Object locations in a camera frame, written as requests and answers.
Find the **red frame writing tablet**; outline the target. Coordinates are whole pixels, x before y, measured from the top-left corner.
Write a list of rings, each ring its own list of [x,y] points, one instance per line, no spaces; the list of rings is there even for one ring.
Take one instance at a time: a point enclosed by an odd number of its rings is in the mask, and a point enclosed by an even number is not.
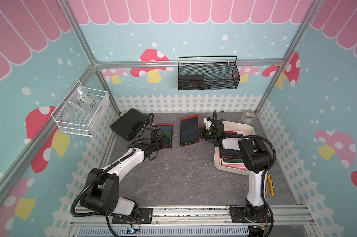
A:
[[[163,135],[169,140],[168,148],[172,148],[173,139],[173,124],[171,123],[158,123],[157,127],[162,131]]]

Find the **white plastic storage box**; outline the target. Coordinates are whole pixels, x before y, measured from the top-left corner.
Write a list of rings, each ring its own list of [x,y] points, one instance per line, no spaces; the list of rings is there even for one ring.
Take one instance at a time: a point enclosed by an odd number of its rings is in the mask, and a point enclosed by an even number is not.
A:
[[[223,126],[226,135],[255,135],[254,128],[248,124],[223,121]],[[240,137],[225,139],[221,142],[221,150],[215,148],[214,166],[216,169],[236,173],[240,175],[248,175],[248,170],[245,167],[238,141]]]

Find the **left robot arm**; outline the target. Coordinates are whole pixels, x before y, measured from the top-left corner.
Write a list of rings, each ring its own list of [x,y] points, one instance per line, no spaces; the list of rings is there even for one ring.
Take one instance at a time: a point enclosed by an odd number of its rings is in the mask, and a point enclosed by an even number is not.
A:
[[[150,113],[140,135],[127,146],[128,151],[123,156],[102,169],[94,168],[89,172],[83,190],[71,205],[73,217],[118,215],[129,223],[139,219],[138,203],[119,196],[119,183],[138,164],[154,160],[160,150],[169,147],[171,139],[153,119],[154,114]]]

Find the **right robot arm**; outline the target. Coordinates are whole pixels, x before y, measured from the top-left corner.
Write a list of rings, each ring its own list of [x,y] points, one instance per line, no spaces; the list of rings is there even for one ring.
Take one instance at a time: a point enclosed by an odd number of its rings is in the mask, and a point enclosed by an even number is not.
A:
[[[218,119],[216,113],[205,118],[204,124],[196,133],[215,146],[214,166],[248,176],[245,206],[230,207],[233,222],[272,221],[265,194],[266,184],[272,182],[268,171],[276,160],[274,146],[266,138],[255,135],[252,126]]]

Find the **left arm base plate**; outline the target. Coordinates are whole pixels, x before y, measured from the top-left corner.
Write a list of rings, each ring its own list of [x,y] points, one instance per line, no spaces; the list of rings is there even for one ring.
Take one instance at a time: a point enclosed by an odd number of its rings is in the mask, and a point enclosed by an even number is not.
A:
[[[151,224],[153,208],[137,208],[128,216],[112,214],[112,224]]]

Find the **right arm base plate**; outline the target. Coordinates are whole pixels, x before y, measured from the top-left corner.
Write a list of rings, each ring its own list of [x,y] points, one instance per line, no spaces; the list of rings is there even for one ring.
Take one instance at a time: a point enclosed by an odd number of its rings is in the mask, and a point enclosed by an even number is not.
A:
[[[258,207],[250,206],[235,206],[228,208],[232,223],[269,223],[271,221],[271,213],[264,205]]]

